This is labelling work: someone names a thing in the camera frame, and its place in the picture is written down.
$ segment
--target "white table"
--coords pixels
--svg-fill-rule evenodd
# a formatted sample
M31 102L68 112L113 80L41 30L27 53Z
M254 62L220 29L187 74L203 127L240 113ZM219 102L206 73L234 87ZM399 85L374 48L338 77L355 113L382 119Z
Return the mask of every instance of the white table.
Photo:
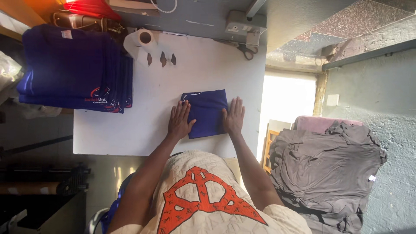
M247 61L238 49L208 38L155 32L159 47L171 62L162 69L160 55L147 65L139 50L134 64L133 107L124 114L74 111L74 153L149 155L167 133L170 110L184 92L225 89L228 102L240 96L246 107L243 136L257 150L266 47ZM173 153L199 149L220 157L236 157L227 134L182 139Z

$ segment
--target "red logo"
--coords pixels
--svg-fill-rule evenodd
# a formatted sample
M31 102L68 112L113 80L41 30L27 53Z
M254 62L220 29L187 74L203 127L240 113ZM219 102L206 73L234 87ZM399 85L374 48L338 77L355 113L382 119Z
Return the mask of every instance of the red logo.
M214 181L225 189L225 194L219 202L210 203L207 187L208 181ZM177 197L175 191L188 183L195 184L198 188L199 202L190 202ZM222 211L227 214L238 214L256 220L267 225L259 213L246 201L239 198L232 186L226 184L218 176L207 170L192 167L186 172L186 176L176 182L168 191L163 193L165 205L159 221L158 234L168 234L192 217L198 210L207 213Z

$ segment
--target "navy blue t-shirt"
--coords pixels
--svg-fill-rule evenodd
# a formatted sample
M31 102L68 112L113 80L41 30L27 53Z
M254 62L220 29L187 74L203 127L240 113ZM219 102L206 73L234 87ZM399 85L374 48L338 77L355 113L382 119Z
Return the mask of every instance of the navy blue t-shirt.
M222 109L228 109L225 90L189 92L182 94L181 101L191 104L188 123L196 123L188 134L189 139L224 134Z

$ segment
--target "gray wall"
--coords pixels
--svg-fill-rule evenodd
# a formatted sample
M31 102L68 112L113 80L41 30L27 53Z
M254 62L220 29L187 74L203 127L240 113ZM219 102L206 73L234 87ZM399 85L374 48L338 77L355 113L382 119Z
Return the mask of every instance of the gray wall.
M331 69L322 116L363 121L387 151L364 215L363 234L416 233L416 50Z

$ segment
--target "wooden frame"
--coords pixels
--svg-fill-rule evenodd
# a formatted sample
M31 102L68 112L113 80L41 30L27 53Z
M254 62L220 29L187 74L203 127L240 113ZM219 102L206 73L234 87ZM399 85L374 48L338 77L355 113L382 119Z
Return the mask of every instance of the wooden frame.
M278 136L279 133L273 130L268 130L267 131L267 136L266 136L266 147L264 150L264 155L263 155L263 169L268 172L269 174L272 171L272 168L267 166L267 159L269 159L270 162L270 155L269 155L269 151L270 151L270 144L272 144L273 140L272 140L272 135Z

